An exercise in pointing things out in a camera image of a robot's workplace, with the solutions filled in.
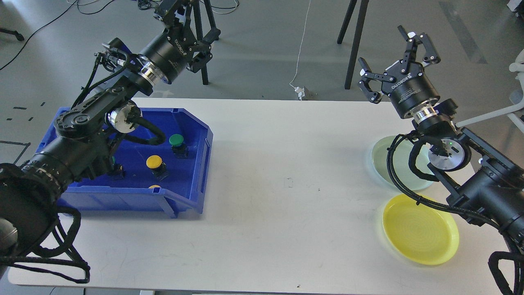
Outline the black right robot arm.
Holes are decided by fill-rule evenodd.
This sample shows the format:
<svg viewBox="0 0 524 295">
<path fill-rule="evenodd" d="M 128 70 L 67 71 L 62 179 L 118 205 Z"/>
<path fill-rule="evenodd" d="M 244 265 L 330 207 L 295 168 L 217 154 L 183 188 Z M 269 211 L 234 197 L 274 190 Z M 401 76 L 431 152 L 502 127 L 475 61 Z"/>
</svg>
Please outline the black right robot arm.
<svg viewBox="0 0 524 295">
<path fill-rule="evenodd" d="M 438 211 L 455 213 L 467 223 L 488 224 L 503 237 L 507 252 L 493 252 L 488 267 L 503 295 L 523 293 L 524 199 L 523 169 L 466 127 L 453 123 L 457 105 L 440 96 L 425 67 L 440 62 L 426 33 L 398 30 L 406 41 L 402 58 L 383 73 L 373 73 L 364 58 L 359 88 L 371 103 L 382 95 L 391 101 L 400 119 L 411 119 L 413 131 L 396 136 L 388 148 L 388 176 L 400 192 Z M 408 167 L 419 179 L 440 182 L 449 192 L 446 203 L 429 200 L 408 188 L 397 175 L 393 156 L 410 140 Z"/>
</svg>

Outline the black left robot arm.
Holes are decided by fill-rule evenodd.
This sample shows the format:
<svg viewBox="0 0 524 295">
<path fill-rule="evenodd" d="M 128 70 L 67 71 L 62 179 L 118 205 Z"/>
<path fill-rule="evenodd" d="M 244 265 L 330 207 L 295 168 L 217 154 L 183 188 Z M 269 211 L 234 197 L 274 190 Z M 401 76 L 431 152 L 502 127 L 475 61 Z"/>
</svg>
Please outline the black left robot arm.
<svg viewBox="0 0 524 295">
<path fill-rule="evenodd" d="M 184 69 L 202 71 L 208 84 L 207 63 L 221 31 L 211 2 L 204 5 L 206 35 L 199 0 L 163 0 L 154 17 L 164 29 L 141 52 L 120 39 L 105 44 L 80 95 L 54 119 L 56 138 L 20 166 L 1 164 L 1 273 L 19 268 L 90 281 L 90 266 L 73 245 L 81 213 L 58 200 L 72 183 L 114 170 L 123 141 L 167 147 L 165 133 L 142 116 L 133 97 L 151 95 L 158 82 L 171 84 Z"/>
</svg>

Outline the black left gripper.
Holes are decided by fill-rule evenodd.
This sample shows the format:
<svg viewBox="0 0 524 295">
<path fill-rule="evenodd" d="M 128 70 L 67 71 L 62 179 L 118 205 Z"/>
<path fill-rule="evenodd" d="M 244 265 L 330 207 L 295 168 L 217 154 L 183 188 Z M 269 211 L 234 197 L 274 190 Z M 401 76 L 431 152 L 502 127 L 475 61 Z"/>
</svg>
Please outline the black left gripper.
<svg viewBox="0 0 524 295">
<path fill-rule="evenodd" d="M 163 0 L 155 8 L 155 19 L 165 29 L 139 52 L 146 65 L 154 66 L 159 79 L 172 84 L 187 69 L 193 73 L 204 69 L 212 59 L 212 43 L 221 30 L 211 28 L 197 39 L 191 30 L 192 0 Z"/>
</svg>

